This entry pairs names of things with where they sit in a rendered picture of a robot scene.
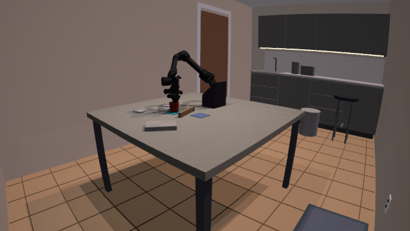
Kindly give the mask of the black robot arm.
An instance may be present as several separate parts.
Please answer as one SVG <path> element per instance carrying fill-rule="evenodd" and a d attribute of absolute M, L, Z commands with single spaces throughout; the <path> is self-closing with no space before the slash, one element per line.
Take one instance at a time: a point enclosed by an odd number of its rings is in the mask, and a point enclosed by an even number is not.
<path fill-rule="evenodd" d="M 214 77 L 215 74 L 209 72 L 206 69 L 202 69 L 194 60 L 191 59 L 190 55 L 186 50 L 182 50 L 179 53 L 174 54 L 173 60 L 172 60 L 172 66 L 169 71 L 168 77 L 162 77 L 161 78 L 161 84 L 163 86 L 170 86 L 171 84 L 176 86 L 179 85 L 179 78 L 181 78 L 179 75 L 176 77 L 175 75 L 177 74 L 177 61 L 183 61 L 183 62 L 188 62 L 191 67 L 196 70 L 199 73 L 200 79 L 202 79 L 205 83 L 209 83 L 210 86 L 212 86 L 214 83 L 216 83 Z M 164 89 L 164 94 L 171 94 L 172 89 Z"/>

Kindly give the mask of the tan wooden flat bar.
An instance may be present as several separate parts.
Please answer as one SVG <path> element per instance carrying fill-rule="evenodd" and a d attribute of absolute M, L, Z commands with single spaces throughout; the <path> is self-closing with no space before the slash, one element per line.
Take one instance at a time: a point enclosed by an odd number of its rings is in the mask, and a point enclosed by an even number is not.
<path fill-rule="evenodd" d="M 194 107 L 194 106 L 191 106 L 191 107 L 189 107 L 189 108 L 187 108 L 187 109 L 185 109 L 185 110 L 179 112 L 179 113 L 178 113 L 178 117 L 179 117 L 179 118 L 184 117 L 184 116 L 186 116 L 187 114 L 193 112 L 194 110 L 195 110 L 195 107 Z"/>

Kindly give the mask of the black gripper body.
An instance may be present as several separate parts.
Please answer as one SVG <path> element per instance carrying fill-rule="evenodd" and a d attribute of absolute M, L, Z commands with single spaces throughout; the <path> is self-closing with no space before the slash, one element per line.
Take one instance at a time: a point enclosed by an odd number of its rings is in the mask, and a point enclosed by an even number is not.
<path fill-rule="evenodd" d="M 179 90 L 180 86 L 179 85 L 172 85 L 170 87 L 172 89 L 172 93 L 167 95 L 167 98 L 176 98 L 179 94 L 182 94 L 182 91 Z"/>

